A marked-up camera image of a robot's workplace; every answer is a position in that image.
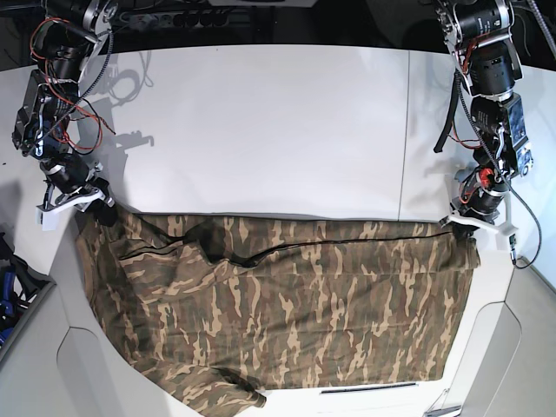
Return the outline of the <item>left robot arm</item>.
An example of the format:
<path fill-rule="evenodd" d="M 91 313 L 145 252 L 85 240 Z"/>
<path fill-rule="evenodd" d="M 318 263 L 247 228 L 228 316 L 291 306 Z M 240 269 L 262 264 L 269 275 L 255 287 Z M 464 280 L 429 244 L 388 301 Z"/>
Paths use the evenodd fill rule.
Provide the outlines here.
<path fill-rule="evenodd" d="M 458 171 L 459 193 L 441 224 L 464 236 L 482 228 L 513 241 L 511 219 L 495 220 L 500 204 L 511 208 L 510 182 L 533 168 L 522 100 L 513 88 L 522 77 L 508 1 L 435 1 L 444 43 L 455 61 L 447 119 L 434 152 L 456 138 L 456 109 L 462 107 L 476 138 L 461 145 L 472 150 L 475 167 Z"/>

